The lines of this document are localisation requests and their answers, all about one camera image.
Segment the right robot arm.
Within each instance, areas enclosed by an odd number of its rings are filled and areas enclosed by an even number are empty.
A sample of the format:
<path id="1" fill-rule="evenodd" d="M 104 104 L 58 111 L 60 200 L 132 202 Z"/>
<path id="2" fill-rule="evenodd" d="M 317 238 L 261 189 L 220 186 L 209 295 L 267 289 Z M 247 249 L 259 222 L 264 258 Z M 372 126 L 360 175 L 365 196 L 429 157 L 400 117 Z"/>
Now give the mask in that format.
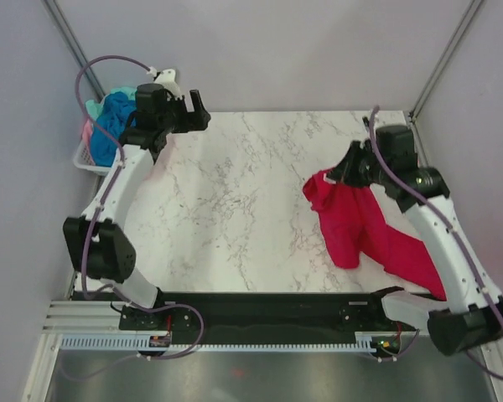
<path id="1" fill-rule="evenodd" d="M 325 175 L 352 188 L 382 186 L 424 243 L 445 290 L 445 301 L 403 289 L 379 291 L 367 308 L 368 322 L 387 329 L 395 321 L 428 332 L 450 356 L 503 338 L 503 294 L 480 264 L 462 230 L 449 188 L 434 167 L 421 167 L 408 126 L 368 129 Z"/>

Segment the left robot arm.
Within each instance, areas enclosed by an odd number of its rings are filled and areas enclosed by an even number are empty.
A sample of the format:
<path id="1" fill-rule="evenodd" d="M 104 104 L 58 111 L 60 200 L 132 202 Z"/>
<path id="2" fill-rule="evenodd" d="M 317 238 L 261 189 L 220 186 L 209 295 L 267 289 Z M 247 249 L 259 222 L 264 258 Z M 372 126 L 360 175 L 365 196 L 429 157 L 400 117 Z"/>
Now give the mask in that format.
<path id="1" fill-rule="evenodd" d="M 117 138 L 117 152 L 96 196 L 78 217 L 63 224 L 65 243 L 81 289 L 97 280 L 129 305 L 138 308 L 138 320 L 149 329 L 161 328 L 167 309 L 158 304 L 160 290 L 136 267 L 137 253 L 124 233 L 127 213 L 140 184 L 150 173 L 170 134 L 204 131 L 210 123 L 198 90 L 189 101 L 166 85 L 140 85 L 136 108 Z"/>

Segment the white plastic laundry basket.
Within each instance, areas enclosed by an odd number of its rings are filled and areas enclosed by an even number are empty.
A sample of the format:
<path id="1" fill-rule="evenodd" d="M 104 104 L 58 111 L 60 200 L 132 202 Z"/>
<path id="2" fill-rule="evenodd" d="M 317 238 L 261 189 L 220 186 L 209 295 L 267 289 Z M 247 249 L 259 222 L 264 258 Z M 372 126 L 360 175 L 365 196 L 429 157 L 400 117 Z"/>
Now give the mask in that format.
<path id="1" fill-rule="evenodd" d="M 123 123 L 119 123 L 118 121 L 108 122 L 105 130 L 117 139 L 123 130 Z M 79 146 L 73 157 L 73 163 L 79 169 L 84 169 L 100 176 L 105 176 L 110 170 L 109 167 L 94 162 L 91 156 L 91 145 L 87 147 L 81 140 L 81 137 Z"/>

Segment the red t shirt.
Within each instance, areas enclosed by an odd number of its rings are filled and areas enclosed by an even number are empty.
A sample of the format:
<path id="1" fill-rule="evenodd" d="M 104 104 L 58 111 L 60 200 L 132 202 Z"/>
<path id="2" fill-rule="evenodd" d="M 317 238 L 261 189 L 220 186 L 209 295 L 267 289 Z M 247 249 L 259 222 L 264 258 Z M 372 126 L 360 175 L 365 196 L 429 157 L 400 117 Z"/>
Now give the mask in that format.
<path id="1" fill-rule="evenodd" d="M 445 290 L 438 271 L 421 240 L 390 226 L 369 188 L 352 188 L 315 173 L 303 186 L 303 196 L 319 216 L 326 250 L 334 265 L 355 269 L 360 256 L 382 265 L 398 276 L 444 301 Z"/>

